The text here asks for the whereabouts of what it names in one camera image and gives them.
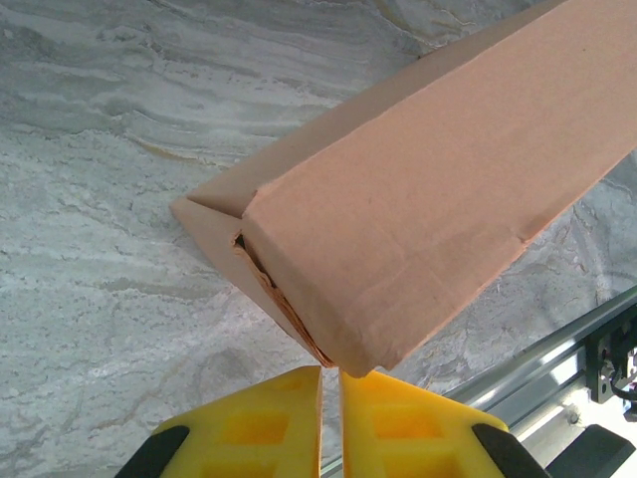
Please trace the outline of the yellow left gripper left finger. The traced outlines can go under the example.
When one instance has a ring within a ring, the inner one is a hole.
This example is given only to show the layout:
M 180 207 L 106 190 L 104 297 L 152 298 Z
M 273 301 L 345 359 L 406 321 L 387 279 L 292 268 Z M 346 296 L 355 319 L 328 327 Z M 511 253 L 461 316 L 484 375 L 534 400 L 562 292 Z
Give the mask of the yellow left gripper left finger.
M 302 366 L 161 423 L 118 477 L 319 477 L 322 370 Z

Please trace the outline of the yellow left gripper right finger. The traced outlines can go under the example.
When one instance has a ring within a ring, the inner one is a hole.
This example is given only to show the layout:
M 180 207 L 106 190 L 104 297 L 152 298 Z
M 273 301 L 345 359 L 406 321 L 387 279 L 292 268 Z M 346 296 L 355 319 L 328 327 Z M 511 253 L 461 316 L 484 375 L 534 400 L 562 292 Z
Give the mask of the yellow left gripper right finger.
M 497 417 L 378 371 L 339 373 L 345 477 L 545 477 Z

